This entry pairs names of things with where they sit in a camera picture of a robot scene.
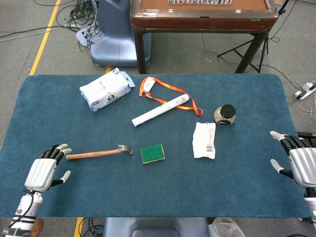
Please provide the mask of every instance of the hammer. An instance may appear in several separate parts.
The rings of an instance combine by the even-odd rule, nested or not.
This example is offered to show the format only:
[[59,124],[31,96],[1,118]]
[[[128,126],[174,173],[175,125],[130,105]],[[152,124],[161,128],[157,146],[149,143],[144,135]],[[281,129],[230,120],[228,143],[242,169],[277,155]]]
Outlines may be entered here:
[[70,159],[83,159],[83,158],[91,158],[91,157],[102,157],[102,156],[114,155],[114,154],[119,154],[119,153],[127,153],[131,155],[133,154],[133,150],[128,146],[118,145],[118,148],[116,150],[66,155],[66,159],[70,160]]

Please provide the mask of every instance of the blue table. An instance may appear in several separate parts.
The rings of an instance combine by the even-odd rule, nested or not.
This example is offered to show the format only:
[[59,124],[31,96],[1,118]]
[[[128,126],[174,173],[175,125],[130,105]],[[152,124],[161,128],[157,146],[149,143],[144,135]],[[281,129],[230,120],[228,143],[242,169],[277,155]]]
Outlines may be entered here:
[[[280,79],[275,75],[156,75],[188,91],[204,115],[174,109],[137,128],[131,119],[158,102],[138,97],[136,88],[92,112],[79,87],[99,75],[40,75],[23,83],[0,151],[0,216],[12,216],[34,159],[51,145],[68,143],[73,153],[115,149],[120,154],[67,161],[56,177],[71,176],[43,195],[40,216],[99,217],[306,217],[304,189],[278,175],[277,158],[289,168],[271,130],[295,134]],[[158,84],[152,94],[179,95]],[[219,106],[236,107],[235,123],[216,128],[216,158],[193,158],[196,122],[212,122]],[[140,147],[162,143],[166,160],[143,165]]]

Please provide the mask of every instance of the green sponge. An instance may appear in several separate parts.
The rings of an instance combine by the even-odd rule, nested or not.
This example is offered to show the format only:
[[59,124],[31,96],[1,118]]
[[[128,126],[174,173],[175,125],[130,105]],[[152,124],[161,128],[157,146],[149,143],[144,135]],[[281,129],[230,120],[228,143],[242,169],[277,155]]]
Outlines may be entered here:
[[150,147],[141,147],[140,153],[142,154],[143,164],[164,159],[162,144],[157,144]]

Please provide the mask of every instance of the white robotic hand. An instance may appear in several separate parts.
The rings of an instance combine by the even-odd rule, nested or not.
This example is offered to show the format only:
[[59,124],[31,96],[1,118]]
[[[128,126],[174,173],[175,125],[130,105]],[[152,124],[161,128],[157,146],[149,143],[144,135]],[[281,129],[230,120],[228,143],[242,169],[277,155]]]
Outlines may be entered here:
[[56,166],[65,154],[71,152],[67,146],[67,144],[52,146],[33,162],[24,184],[27,194],[21,198],[10,226],[3,230],[3,237],[30,236],[43,202],[42,193],[50,187],[65,183],[70,176],[68,170],[63,177],[53,180]]
[[306,189],[304,199],[308,204],[313,224],[316,228],[316,148],[313,148],[303,138],[279,134],[271,131],[274,139],[281,142],[285,149],[292,170],[284,169],[275,160],[271,160],[274,169]]
[[65,183],[70,176],[69,170],[60,179],[53,180],[53,176],[59,161],[70,152],[71,149],[67,148],[67,144],[55,145],[43,152],[40,158],[33,162],[24,184],[25,188],[44,193],[50,187]]

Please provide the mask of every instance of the hammer head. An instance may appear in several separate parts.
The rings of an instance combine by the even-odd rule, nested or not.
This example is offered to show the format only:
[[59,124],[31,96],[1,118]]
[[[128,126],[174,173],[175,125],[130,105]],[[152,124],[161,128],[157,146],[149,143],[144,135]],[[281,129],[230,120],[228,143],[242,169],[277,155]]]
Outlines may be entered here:
[[118,150],[124,153],[128,153],[129,155],[133,154],[133,150],[125,145],[119,145],[118,146]]

